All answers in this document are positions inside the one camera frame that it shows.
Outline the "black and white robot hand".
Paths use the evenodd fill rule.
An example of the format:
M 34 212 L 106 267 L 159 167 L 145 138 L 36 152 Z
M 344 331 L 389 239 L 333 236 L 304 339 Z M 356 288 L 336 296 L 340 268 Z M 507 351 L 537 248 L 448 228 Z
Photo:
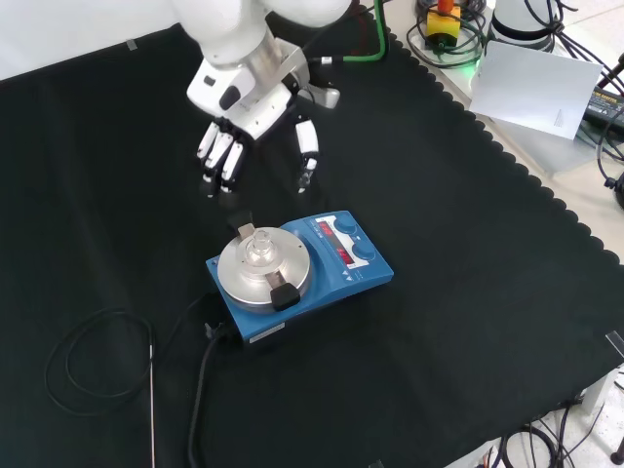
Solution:
M 213 198 L 234 190 L 246 154 L 293 108 L 301 81 L 289 71 L 268 88 L 241 65 L 219 70 L 203 61 L 187 97 L 212 117 L 196 151 L 200 192 Z

